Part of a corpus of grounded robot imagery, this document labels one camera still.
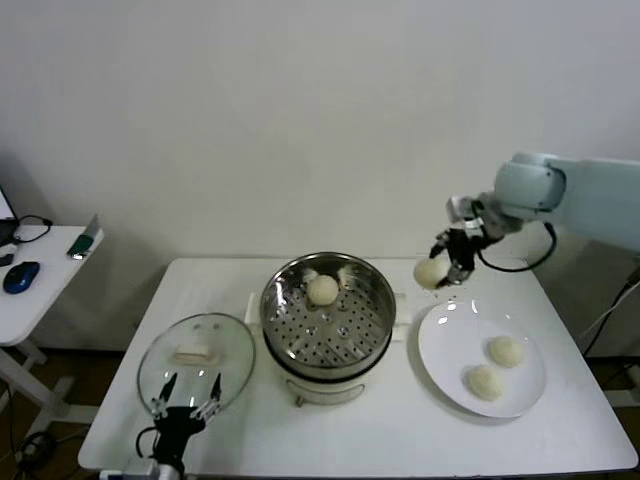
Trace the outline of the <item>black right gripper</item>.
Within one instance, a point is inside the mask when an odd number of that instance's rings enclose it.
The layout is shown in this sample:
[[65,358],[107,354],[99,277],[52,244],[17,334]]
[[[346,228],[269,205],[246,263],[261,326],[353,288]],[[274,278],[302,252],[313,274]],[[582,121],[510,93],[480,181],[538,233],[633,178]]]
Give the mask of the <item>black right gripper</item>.
[[475,257],[481,247],[481,238],[469,237],[465,230],[450,228],[436,236],[429,252],[430,258],[442,254],[449,256],[452,265],[436,284],[437,289],[458,286],[466,282],[475,269]]

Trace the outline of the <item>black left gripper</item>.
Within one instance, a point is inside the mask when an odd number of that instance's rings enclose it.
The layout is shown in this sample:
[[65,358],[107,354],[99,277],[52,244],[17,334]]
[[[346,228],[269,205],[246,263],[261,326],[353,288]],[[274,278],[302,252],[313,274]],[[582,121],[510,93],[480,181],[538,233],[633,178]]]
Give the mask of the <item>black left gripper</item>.
[[159,464],[169,465],[175,470],[183,470],[183,456],[189,439],[206,427],[204,420],[210,420],[221,409],[221,380],[219,373],[210,392],[209,399],[199,406],[169,407],[169,400],[177,381],[174,372],[162,386],[160,393],[151,398],[150,411],[158,439],[152,448],[152,458]]

